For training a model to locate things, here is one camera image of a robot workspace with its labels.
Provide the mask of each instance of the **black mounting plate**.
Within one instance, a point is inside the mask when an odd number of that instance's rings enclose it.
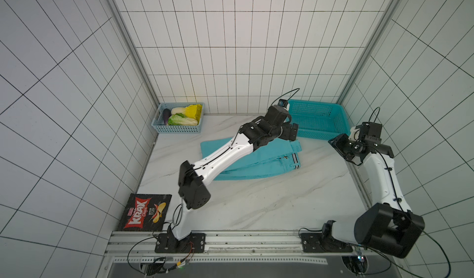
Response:
[[[342,245],[341,242],[335,240],[335,242],[325,241],[323,244],[320,243],[322,233],[300,233],[301,243],[303,244],[303,252],[306,253],[324,253],[324,252],[339,252],[349,253],[352,252],[352,247],[348,245]]]
[[[156,253],[187,253],[191,248],[189,242],[194,244],[194,253],[203,253],[206,245],[206,234],[191,233],[188,237],[177,240],[173,234],[162,233],[157,236]]]

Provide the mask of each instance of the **black cable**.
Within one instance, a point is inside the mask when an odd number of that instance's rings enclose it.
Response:
[[[290,93],[290,92],[292,92],[292,91],[295,91],[295,92],[293,93],[293,95],[291,95],[291,96],[288,98],[288,100],[291,99],[291,98],[299,91],[299,88],[296,88],[296,89],[291,90],[291,91],[287,91],[286,93],[284,93],[284,94],[281,95],[280,97],[277,97],[277,98],[275,99],[275,101],[279,100],[281,97],[285,96],[286,94],[288,94],[288,93]]]
[[[377,109],[378,109],[379,111],[377,111],[377,115],[375,116],[374,122],[377,120],[377,117],[379,117],[380,107],[376,107],[376,108],[372,111],[372,114],[371,114],[370,117],[369,117],[369,122],[370,122],[370,120],[372,119],[372,116],[374,115],[374,113],[375,113],[375,111],[376,111]]]
[[[139,245],[141,242],[143,242],[143,241],[145,241],[145,240],[148,240],[148,239],[152,239],[152,238],[155,238],[155,236],[150,237],[150,238],[143,239],[143,240],[141,240],[141,241],[138,241],[137,243],[135,243],[135,245],[132,246],[132,248],[130,248],[130,250],[128,251],[128,254],[127,254],[127,263],[128,263],[128,265],[129,265],[132,269],[134,269],[135,271],[137,271],[138,273],[141,273],[141,274],[143,274],[143,275],[146,275],[146,274],[145,274],[144,272],[140,271],[139,269],[135,269],[135,268],[132,267],[132,265],[130,264],[130,260],[129,260],[129,258],[130,258],[130,252],[132,252],[132,249],[134,249],[134,247],[137,246],[137,245]]]
[[[191,246],[191,248],[189,249],[189,253],[188,253],[188,255],[186,255],[186,257],[181,258],[181,260],[179,261],[179,263],[176,263],[176,264],[172,265],[172,266],[169,267],[168,269],[164,267],[164,263],[166,262],[166,258],[165,258],[165,260],[163,261],[163,264],[162,264],[160,267],[158,267],[158,269],[157,269],[157,270],[155,271],[155,273],[153,273],[152,275],[155,275],[155,274],[166,274],[166,273],[168,273],[169,271],[172,271],[172,270],[177,269],[177,268],[179,267],[179,265],[180,265],[182,262],[184,262],[184,261],[190,256],[191,252],[192,252],[193,249],[194,249],[194,244],[193,244],[192,242],[188,242],[188,244]]]
[[[301,230],[307,230],[307,231],[310,231],[310,232],[317,232],[317,233],[323,231],[323,230],[310,230],[310,229],[307,229],[307,228],[301,228],[301,229],[298,230],[298,237],[299,237],[300,239],[301,239],[301,235],[299,234],[299,232],[300,232]]]
[[[175,227],[178,226],[181,223],[182,219],[182,203],[178,205],[179,206],[179,211],[178,211],[178,217],[176,217],[176,222],[175,222]],[[175,221],[175,213],[173,213],[173,222]]]
[[[380,271],[380,272],[364,273],[364,274],[362,274],[362,275],[376,275],[376,274],[380,274],[380,273],[383,273],[383,272],[388,271],[388,270],[392,267],[392,261],[389,260],[389,258],[388,258],[385,254],[383,254],[382,252],[378,252],[378,254],[382,255],[382,257],[386,258],[386,259],[389,261],[389,263],[388,263],[388,268],[385,269],[385,270],[383,270],[383,271]]]
[[[201,169],[201,168],[204,169],[204,167],[205,167],[206,165],[208,165],[208,164],[212,163],[213,161],[217,160],[220,156],[222,156],[222,155],[225,154],[229,149],[231,149],[232,146],[234,145],[235,139],[237,138],[237,135],[238,135],[238,133],[239,133],[239,131],[240,131],[240,129],[241,129],[242,127],[243,127],[243,126],[240,126],[240,127],[239,127],[239,129],[238,129],[236,135],[234,136],[234,139],[232,139],[232,144],[231,144],[225,151],[223,151],[220,155],[218,155],[217,157],[213,158],[213,159],[210,160],[209,162],[205,163],[205,164],[202,165],[201,167],[196,168],[196,169],[194,169],[194,170],[199,170],[199,169]]]
[[[359,167],[360,165],[362,165],[362,162],[360,162],[359,164],[356,164],[354,163],[353,161],[348,161],[349,163],[353,163],[354,165],[356,165],[357,167]]]
[[[360,136],[360,128],[358,128],[357,131],[354,132],[354,139],[356,138],[356,133],[359,133]]]
[[[161,264],[156,264],[157,261],[162,261],[163,263]],[[153,265],[157,265],[158,267],[155,268],[153,271],[151,271],[150,269],[147,269],[147,273],[145,275],[145,277],[147,276],[150,276],[150,275],[155,275],[155,274],[161,274],[160,271],[161,269],[163,269],[164,267],[164,263],[166,262],[166,257],[157,257],[155,258],[155,260],[151,263],[150,267],[153,266]]]
[[[168,224],[169,224],[168,227],[171,226],[171,222],[163,222],[163,225],[164,225],[165,223],[168,223]],[[152,235],[153,237],[155,237],[156,239],[158,239],[158,238],[157,238],[158,236],[155,235],[155,232],[157,231],[157,229],[158,229],[158,227],[151,233],[151,235]]]
[[[373,150],[375,150],[376,152],[378,152],[378,154],[382,157],[383,159],[383,162],[385,163],[385,166],[387,167],[387,171],[388,171],[388,175],[390,176],[390,181],[392,182],[392,188],[394,189],[394,193],[395,193],[395,200],[400,208],[400,210],[406,215],[407,219],[413,223],[412,219],[410,218],[410,216],[405,212],[405,210],[402,209],[401,205],[400,205],[400,198],[397,196],[397,191],[395,190],[395,185],[394,185],[394,179],[392,178],[392,168],[388,167],[388,164],[387,162],[385,161],[385,158],[383,157],[383,155],[380,153],[380,151],[378,151],[377,149],[373,148],[373,147],[370,147],[372,148]],[[435,239],[433,239],[433,237],[431,237],[429,234],[427,234],[424,230],[422,230],[421,228],[419,228],[417,225],[415,225],[415,227],[417,227],[420,231],[422,231],[425,235],[428,236],[428,238],[432,239],[436,245],[438,245],[438,247],[441,249],[442,253],[444,254],[445,258],[446,258],[446,262],[447,262],[447,265],[448,265],[448,271],[447,271],[447,275],[444,277],[444,278],[448,278],[449,275],[451,275],[451,263],[449,262],[449,258],[447,257],[447,254],[446,252],[444,251],[443,247],[438,243],[438,241],[436,241]],[[421,276],[418,276],[418,275],[415,275],[411,272],[408,272],[407,270],[405,270],[404,268],[400,267],[399,265],[397,264],[394,264],[395,266],[397,266],[398,268],[404,270],[405,272],[413,275],[413,276],[416,276],[416,277],[419,277],[419,278],[424,278],[424,277],[421,277]]]

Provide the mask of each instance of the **blue plastic basket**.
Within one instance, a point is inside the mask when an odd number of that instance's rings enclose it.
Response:
[[[298,137],[329,140],[346,133],[350,127],[347,115],[339,104],[288,100],[292,123],[297,123]]]
[[[187,107],[189,105],[194,104],[201,104],[202,111],[201,117],[199,118],[199,123],[197,126],[165,126],[163,122],[163,110],[165,109],[173,109],[175,107]],[[202,116],[204,115],[204,103],[200,102],[179,102],[179,103],[160,103],[158,106],[158,110],[151,122],[151,126],[157,130],[158,133],[201,133],[201,126],[202,126]]]

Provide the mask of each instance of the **white tile wall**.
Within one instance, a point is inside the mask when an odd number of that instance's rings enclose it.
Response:
[[[162,10],[136,1],[125,4]],[[156,137],[145,125],[157,107],[106,0],[0,0],[0,13],[2,274],[95,277]],[[135,23],[145,13],[131,14]],[[159,30],[138,31],[156,46]]]
[[[474,269],[473,1],[403,0],[343,102],[354,125],[381,107],[401,190],[454,262],[451,277]],[[447,273],[426,236],[407,262],[423,277]]]
[[[335,102],[389,0],[115,1],[160,101],[263,113],[298,87]]]

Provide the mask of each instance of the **teal pants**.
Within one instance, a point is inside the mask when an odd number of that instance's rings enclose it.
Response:
[[[201,142],[202,157],[226,144],[231,138]],[[215,180],[244,180],[281,175],[300,167],[299,141],[275,139],[222,171]]]

